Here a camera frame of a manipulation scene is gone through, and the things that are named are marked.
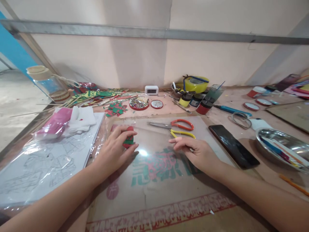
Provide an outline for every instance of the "white digital clock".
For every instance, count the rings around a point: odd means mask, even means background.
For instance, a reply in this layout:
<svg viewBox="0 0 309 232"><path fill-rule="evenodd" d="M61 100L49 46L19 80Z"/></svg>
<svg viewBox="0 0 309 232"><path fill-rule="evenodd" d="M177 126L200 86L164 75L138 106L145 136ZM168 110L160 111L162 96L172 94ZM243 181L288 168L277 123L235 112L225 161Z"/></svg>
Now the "white digital clock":
<svg viewBox="0 0 309 232"><path fill-rule="evenodd" d="M145 86L145 93L148 95L158 95L159 87L156 85L146 85Z"/></svg>

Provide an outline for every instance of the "green and red craft piece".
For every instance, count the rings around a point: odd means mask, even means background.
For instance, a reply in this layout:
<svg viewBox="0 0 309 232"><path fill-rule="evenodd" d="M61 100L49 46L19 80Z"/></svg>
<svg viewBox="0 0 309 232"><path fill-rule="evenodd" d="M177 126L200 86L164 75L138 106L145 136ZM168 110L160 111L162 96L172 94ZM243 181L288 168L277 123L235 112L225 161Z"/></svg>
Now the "green and red craft piece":
<svg viewBox="0 0 309 232"><path fill-rule="evenodd" d="M133 128L133 126L129 126L128 128L127 128L127 131L133 131L134 130L134 128ZM122 144L126 149L128 149L129 147L131 147L132 145L134 144L134 138L133 138L133 135L131 135L131 136L128 136L127 138L126 138L126 140L124 141L124 143Z"/></svg>
<svg viewBox="0 0 309 232"><path fill-rule="evenodd" d="M107 117L112 117L114 115L117 115L118 117L123 114L125 111L127 111L127 105L122 105L120 103L113 103L110 104L108 109L105 111Z"/></svg>

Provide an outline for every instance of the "glass cup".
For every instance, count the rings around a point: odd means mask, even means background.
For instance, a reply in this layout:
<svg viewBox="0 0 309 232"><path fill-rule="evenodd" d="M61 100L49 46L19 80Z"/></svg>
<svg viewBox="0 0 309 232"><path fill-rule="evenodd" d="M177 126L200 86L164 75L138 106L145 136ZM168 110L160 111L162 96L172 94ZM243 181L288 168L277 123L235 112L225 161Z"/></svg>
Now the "glass cup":
<svg viewBox="0 0 309 232"><path fill-rule="evenodd" d="M221 94L226 89L226 87L224 87L224 86L221 86L220 88L219 87L220 87L220 85L213 84L210 87L208 94L205 96L204 99L210 99L210 102L212 102L212 103L214 103L216 100L218 100L218 98L221 96Z"/></svg>

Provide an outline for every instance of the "pencil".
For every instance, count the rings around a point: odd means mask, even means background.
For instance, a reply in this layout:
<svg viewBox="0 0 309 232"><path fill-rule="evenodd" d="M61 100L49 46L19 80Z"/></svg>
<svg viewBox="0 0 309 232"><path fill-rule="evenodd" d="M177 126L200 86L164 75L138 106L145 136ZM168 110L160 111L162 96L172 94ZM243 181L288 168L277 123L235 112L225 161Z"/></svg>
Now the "pencil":
<svg viewBox="0 0 309 232"><path fill-rule="evenodd" d="M286 176L280 174L279 177L284 180L285 182L289 183L290 185L292 185L294 188L296 188L297 190L301 191L303 194L305 194L306 196L309 197L309 193L304 190L302 187L298 186L297 184L294 184L289 178L287 178Z"/></svg>

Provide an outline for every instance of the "black smartphone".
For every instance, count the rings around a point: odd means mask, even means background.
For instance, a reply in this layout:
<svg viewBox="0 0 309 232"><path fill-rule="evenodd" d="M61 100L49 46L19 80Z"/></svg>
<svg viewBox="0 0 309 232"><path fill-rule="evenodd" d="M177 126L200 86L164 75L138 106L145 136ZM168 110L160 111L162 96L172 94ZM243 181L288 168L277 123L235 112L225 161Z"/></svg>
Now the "black smartphone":
<svg viewBox="0 0 309 232"><path fill-rule="evenodd" d="M260 162L236 138L234 138L224 126L213 125L208 128L240 168L250 169L260 164Z"/></svg>

